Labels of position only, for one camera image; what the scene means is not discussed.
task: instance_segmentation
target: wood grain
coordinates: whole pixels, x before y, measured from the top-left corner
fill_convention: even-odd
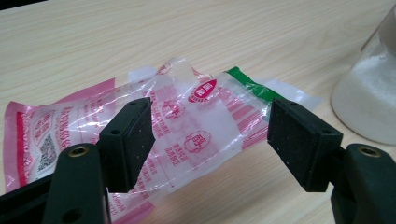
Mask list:
[[[334,85],[394,5],[390,0],[56,1],[0,11],[0,113],[9,101],[50,104],[128,71],[179,56],[217,74],[235,65],[323,98],[315,113],[360,142],[334,115]],[[0,119],[4,136],[4,119]],[[0,192],[5,191],[3,167]],[[334,223],[329,187],[305,193],[262,143],[165,197],[143,223]]]

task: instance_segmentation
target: red printed pattern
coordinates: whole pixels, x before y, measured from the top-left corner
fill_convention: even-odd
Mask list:
[[[264,121],[262,113],[251,105],[244,105],[230,90],[222,87],[219,90],[219,97],[232,114],[240,133],[252,130],[256,126],[262,127],[244,139],[242,149],[265,140],[267,138],[268,123]]]

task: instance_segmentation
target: screw hole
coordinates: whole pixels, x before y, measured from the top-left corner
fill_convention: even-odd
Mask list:
[[[119,133],[120,133],[120,130],[112,130],[111,133],[112,133],[112,134],[119,134]]]
[[[78,147],[78,148],[75,148],[75,149],[72,150],[72,153],[74,155],[78,155],[78,154],[81,154],[81,153],[84,153],[84,152],[85,152],[85,148],[84,147]]]
[[[381,157],[381,153],[373,148],[360,147],[359,152],[369,157],[376,157],[376,158]]]
[[[87,154],[89,150],[90,149],[87,147],[76,147],[70,150],[67,154],[69,155],[69,157],[80,157]]]
[[[81,210],[78,208],[74,208],[68,212],[66,212],[62,216],[62,222],[63,223],[73,223],[78,221],[82,216]]]

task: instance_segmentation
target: plastic wrapper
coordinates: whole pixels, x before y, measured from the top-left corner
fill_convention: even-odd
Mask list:
[[[317,98],[291,86],[267,81],[279,89],[276,93],[238,68],[212,77],[174,59],[152,71],[138,69],[124,86],[114,88],[109,80],[53,105],[11,102],[4,145],[7,191],[52,173],[63,149],[96,143],[125,104],[150,97],[156,142],[134,189],[108,195],[113,222],[137,223],[163,196],[265,140],[269,102],[281,97],[278,93],[310,108],[318,104]]]

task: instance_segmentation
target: red stripe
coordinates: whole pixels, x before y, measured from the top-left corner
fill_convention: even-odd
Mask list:
[[[262,114],[260,111],[256,111],[249,115],[247,118],[238,123],[238,129],[240,133],[251,129],[254,125],[258,124],[262,120]]]
[[[233,113],[233,119],[234,120],[239,120],[242,117],[244,117],[248,112],[250,112],[251,110],[253,110],[254,107],[251,105],[245,105],[244,107],[242,107],[241,109],[239,109],[238,111],[236,111],[235,113]]]
[[[17,169],[20,180],[20,187],[27,184],[26,177],[24,175],[24,127],[23,127],[23,113],[17,112]]]
[[[245,139],[244,144],[242,145],[242,150],[257,144],[260,141],[264,141],[265,139],[267,139],[267,134],[268,134],[268,126],[266,126],[263,129],[260,129],[258,132],[254,133],[249,138]]]
[[[239,106],[241,106],[243,103],[242,101],[238,100],[238,99],[233,99],[230,103],[228,103],[227,109],[228,111],[230,111],[230,113],[233,113],[233,111],[235,111]]]

